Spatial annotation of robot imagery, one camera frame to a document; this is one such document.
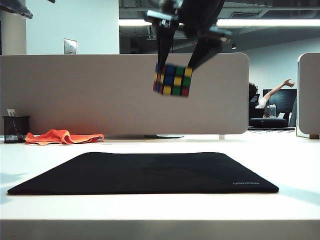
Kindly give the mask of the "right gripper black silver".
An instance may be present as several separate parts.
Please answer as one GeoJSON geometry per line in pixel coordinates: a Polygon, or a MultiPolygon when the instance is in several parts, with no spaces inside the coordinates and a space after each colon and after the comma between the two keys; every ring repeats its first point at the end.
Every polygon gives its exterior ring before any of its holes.
{"type": "Polygon", "coordinates": [[[232,33],[216,26],[224,6],[223,0],[161,0],[159,10],[147,10],[146,21],[156,32],[157,72],[166,63],[177,30],[186,38],[199,38],[188,67],[194,71],[219,53],[222,42],[229,42],[232,33]]]}

